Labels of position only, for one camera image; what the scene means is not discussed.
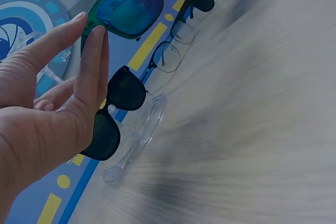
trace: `blue mirrored lens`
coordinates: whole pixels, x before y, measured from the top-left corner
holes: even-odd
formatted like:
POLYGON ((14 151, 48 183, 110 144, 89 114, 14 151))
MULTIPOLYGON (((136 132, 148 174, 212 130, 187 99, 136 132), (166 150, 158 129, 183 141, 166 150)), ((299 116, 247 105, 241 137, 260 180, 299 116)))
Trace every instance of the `blue mirrored lens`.
POLYGON ((144 33, 155 22, 163 0, 103 0, 97 18, 128 35, 144 33))

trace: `clear lens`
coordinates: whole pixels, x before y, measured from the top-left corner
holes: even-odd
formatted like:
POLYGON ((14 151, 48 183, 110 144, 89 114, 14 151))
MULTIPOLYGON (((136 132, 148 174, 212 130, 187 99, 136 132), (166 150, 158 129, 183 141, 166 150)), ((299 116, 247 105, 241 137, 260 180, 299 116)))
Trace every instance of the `clear lens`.
POLYGON ((172 27, 174 39, 182 44, 190 44, 195 39, 194 29, 185 21, 178 21, 172 27))
POLYGON ((181 63, 180 52, 169 42, 163 43, 155 52, 154 63, 161 71, 172 73, 181 63))

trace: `white circle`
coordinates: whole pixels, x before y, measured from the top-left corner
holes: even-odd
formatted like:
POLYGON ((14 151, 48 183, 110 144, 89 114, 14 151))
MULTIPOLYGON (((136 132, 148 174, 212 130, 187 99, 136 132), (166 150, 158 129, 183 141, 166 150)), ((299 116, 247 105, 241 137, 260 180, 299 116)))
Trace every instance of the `white circle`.
POLYGON ((24 7, 24 8, 32 10, 42 19, 44 26, 46 27, 46 31, 50 31, 54 27, 53 22, 51 21, 49 15, 38 5, 35 5, 30 2, 25 2, 25 1, 13 1, 13 2, 0 5, 0 10, 6 9, 9 7, 24 7))

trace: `wooden surface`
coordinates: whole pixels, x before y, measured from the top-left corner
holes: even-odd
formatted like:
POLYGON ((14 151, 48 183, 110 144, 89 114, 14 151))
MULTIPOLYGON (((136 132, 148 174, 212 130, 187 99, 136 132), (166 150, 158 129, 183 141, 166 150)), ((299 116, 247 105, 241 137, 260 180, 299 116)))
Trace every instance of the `wooden surface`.
POLYGON ((70 223, 335 223, 336 0, 218 0, 196 31, 152 143, 70 223))

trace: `blue circle graphic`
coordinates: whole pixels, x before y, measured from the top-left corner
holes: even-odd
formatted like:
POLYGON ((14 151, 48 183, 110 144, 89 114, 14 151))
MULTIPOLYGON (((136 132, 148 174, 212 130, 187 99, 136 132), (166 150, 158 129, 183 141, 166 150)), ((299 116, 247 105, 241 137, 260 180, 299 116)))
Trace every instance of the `blue circle graphic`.
MULTIPOLYGON (((22 2, 40 7, 49 16, 54 27, 70 20, 68 10, 59 0, 0 0, 0 7, 6 4, 5 8, 0 9, 0 60, 6 57, 13 46, 13 40, 16 39, 18 30, 23 31, 26 35, 32 31, 39 31, 43 34, 47 32, 44 20, 38 13, 26 7, 29 5, 22 4, 22 2)), ((69 58, 63 61, 63 53, 57 55, 48 64, 48 67, 60 78, 63 77, 69 62, 69 58)), ((36 97, 39 97, 54 85, 56 85, 54 80, 43 76, 37 84, 36 97)))

